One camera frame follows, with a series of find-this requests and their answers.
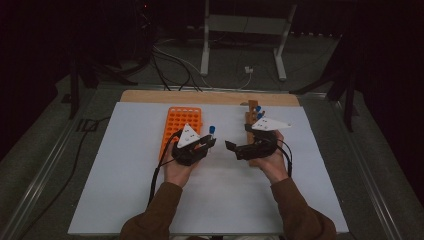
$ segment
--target metal stand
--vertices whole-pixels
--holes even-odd
[[[200,65],[200,74],[202,76],[208,75],[209,54],[210,54],[209,31],[274,34],[274,35],[281,35],[280,45],[274,49],[274,59],[275,59],[275,65],[277,67],[278,79],[280,81],[285,81],[287,79],[287,75],[284,69],[284,63],[281,58],[281,55],[283,53],[284,45],[287,41],[287,36],[289,35],[289,32],[290,32],[293,16],[294,16],[294,13],[296,12],[296,6],[297,5],[291,6],[289,15],[286,19],[222,16],[222,15],[211,15],[209,13],[209,0],[206,0],[205,1],[205,27],[204,27],[204,39],[203,39],[203,53],[202,53],[202,63]],[[247,26],[249,19],[252,19],[252,22],[254,22],[254,24]],[[243,22],[245,22],[244,28],[237,27],[237,25],[242,26]]]

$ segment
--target person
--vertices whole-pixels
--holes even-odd
[[[281,147],[283,135],[279,131],[276,131],[276,135]],[[167,153],[167,161],[172,160],[170,155]],[[278,149],[271,156],[254,159],[254,161],[270,181],[287,240],[336,239],[333,221],[308,206],[295,183],[288,176],[283,154]],[[164,165],[164,168],[164,182],[152,202],[144,213],[132,217],[123,225],[119,239],[169,239],[169,226],[177,211],[183,188],[195,165],[187,167],[172,161]]]

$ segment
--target wrist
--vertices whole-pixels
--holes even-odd
[[[272,184],[277,183],[277,182],[281,182],[287,178],[289,178],[287,173],[284,172],[278,172],[278,173],[273,173],[273,174],[265,174],[266,177],[268,178],[269,182]]]
[[[187,183],[187,181],[184,181],[183,179],[177,179],[177,178],[165,178],[164,182],[175,184],[179,186],[180,188],[184,188],[184,186]]]

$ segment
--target blue cap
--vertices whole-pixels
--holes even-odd
[[[209,127],[209,134],[214,134],[215,133],[215,126],[210,126]]]

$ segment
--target white tabletop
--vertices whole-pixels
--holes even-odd
[[[269,181],[226,150],[224,140],[246,144],[247,107],[206,104],[117,103],[68,233],[116,234],[144,211],[168,108],[202,109],[206,134],[217,142],[190,177],[170,227],[171,234],[246,235],[282,233]],[[266,116],[292,123],[281,132],[293,152],[293,179],[309,205],[331,218],[337,232],[347,224],[302,107],[266,107]],[[157,187],[163,181],[163,171]]]

